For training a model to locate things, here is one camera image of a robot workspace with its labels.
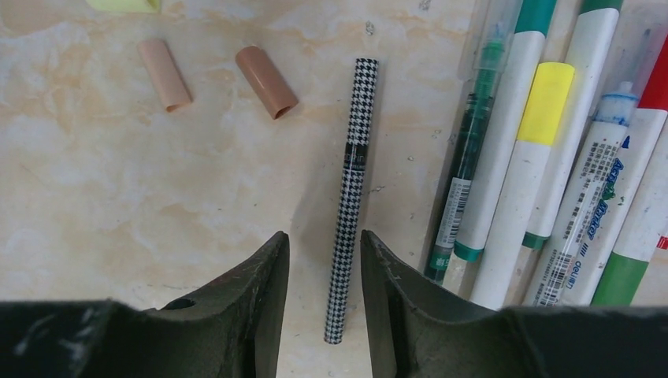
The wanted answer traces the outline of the yellow cap white marker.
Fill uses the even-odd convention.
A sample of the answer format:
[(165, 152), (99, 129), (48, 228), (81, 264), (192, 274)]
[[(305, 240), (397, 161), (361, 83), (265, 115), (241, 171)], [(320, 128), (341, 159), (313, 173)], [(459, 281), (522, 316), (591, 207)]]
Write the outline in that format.
[(504, 303), (574, 73), (566, 63), (538, 64), (470, 295), (477, 305)]

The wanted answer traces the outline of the brown pen cap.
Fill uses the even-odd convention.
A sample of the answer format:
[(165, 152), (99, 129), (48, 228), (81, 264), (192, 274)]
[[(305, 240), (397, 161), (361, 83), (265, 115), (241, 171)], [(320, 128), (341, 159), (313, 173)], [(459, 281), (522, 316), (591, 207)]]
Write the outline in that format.
[(244, 47), (236, 54), (235, 61), (273, 120), (299, 104), (295, 93), (262, 48)]

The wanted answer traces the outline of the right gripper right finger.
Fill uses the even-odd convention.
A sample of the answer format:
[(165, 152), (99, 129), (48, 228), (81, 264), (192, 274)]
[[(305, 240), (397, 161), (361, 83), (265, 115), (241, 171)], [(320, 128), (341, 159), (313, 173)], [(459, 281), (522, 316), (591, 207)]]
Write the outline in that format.
[(361, 234), (361, 274), (375, 377), (664, 377), (667, 309), (487, 309)]

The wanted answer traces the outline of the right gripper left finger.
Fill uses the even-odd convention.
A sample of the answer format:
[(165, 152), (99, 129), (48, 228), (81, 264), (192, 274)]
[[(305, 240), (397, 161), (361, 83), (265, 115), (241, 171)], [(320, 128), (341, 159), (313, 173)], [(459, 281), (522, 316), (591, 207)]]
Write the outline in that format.
[(288, 235), (161, 309), (112, 299), (1, 304), (4, 377), (274, 377)]

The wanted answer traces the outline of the yellow pen cap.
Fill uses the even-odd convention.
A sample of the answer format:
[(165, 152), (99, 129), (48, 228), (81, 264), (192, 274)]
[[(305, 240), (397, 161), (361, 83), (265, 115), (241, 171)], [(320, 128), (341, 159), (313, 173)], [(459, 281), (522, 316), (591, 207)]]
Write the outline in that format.
[(86, 0), (95, 10), (115, 13), (159, 13), (161, 0)]

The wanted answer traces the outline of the houndstooth patterned pen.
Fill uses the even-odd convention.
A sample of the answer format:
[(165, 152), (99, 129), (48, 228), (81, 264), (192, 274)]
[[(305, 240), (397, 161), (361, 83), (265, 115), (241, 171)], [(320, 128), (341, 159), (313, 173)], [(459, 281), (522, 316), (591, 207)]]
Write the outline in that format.
[(325, 315), (324, 341), (331, 345), (341, 343), (343, 338), (379, 71), (377, 59), (355, 60)]

